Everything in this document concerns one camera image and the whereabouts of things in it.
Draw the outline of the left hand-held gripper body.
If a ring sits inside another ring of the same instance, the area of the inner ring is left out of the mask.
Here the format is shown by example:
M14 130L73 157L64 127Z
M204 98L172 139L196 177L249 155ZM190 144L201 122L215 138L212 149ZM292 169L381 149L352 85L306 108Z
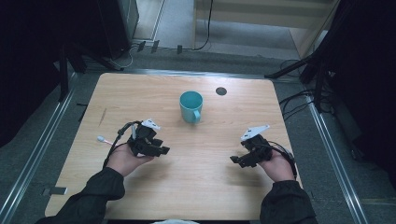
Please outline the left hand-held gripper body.
M127 143L132 153L137 157L138 155L145 155L146 147L156 147L153 145L155 139L156 130L160 130L152 119L146 119L143 121L133 121L130 123L132 134L128 139Z

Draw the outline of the person's left hand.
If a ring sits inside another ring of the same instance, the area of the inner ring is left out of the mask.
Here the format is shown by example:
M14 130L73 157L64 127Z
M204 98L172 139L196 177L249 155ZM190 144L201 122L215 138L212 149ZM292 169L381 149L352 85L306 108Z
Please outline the person's left hand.
M118 172L123 177L131 174L137 167L149 161L153 157L141 156L136 157L127 144L119 145L111 153L106 167Z

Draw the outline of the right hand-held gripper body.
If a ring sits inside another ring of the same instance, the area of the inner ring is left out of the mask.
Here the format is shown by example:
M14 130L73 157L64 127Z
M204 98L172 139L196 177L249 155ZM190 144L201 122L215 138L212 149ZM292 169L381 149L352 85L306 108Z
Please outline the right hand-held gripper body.
M249 160L256 161L257 164L269 160L272 156L268 142L261 136L261 132L269 128L268 124L251 127L241 136L241 145L248 150Z

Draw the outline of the grey metal floor plate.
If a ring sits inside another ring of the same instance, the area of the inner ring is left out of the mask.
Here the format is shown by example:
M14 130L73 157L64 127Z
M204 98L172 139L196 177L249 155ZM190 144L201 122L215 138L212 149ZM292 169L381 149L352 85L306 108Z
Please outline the grey metal floor plate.
M42 191L43 196L51 196L51 195L65 195L67 192L67 188L65 187L51 187L44 188Z

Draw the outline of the black metal stand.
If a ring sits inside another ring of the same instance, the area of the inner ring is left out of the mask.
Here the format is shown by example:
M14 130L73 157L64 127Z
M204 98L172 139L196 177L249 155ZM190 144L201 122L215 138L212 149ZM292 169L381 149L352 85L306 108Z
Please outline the black metal stand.
M59 49L59 72L60 72L60 96L59 102L62 102L67 93L70 92L69 88L69 75L68 65L71 65L73 69L78 73L85 73L87 70L87 64L83 60L82 56L88 56L95 62L101 64L103 67L110 71L122 71L123 68L119 65L106 61L103 57L95 54L88 48L83 47L78 43L68 42L63 44Z
M352 19L340 18L332 25L313 53L265 77L276 79L304 66L300 81L308 84L314 77L317 79L314 88L314 106L319 113L322 113L321 96L325 77L329 72L334 72L347 56L347 44L350 42L352 33Z

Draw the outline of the person's right hand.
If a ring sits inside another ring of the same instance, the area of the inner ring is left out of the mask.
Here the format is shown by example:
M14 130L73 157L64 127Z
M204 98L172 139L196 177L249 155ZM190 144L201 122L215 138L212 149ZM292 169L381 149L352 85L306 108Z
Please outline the person's right hand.
M259 165L274 182L294 180L290 164L275 150L272 151L269 161L262 161Z

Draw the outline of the silver floor rail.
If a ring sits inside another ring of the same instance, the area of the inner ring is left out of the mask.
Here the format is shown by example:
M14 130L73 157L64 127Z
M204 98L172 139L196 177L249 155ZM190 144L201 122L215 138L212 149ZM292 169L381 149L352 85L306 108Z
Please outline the silver floor rail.
M346 205L355 224L369 224L361 204L360 197L354 187L347 168L345 167L339 150L344 145L337 140L342 131L336 126L334 119L319 113L314 106L314 97L305 96L311 116L316 124L321 141L329 157L339 187L343 193Z
M69 91L58 103L52 113L44 131L41 133L39 139L37 140L33 151L31 152L27 162L23 166L20 175L18 176L16 182L13 184L10 193L8 194L2 208L0 209L0 224L9 224L12 219L21 199L27 190L39 163L41 162L49 144L52 136L55 134L56 129L64 116L64 113L69 106L71 99L75 92L75 87L78 83L79 74L74 72L70 80Z

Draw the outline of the light wooden cabinet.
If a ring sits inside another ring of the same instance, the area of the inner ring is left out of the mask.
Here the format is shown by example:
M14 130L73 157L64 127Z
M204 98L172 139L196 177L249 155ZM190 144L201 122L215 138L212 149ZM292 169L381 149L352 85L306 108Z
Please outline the light wooden cabinet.
M214 21L288 27L300 57L329 30L341 0L214 0Z

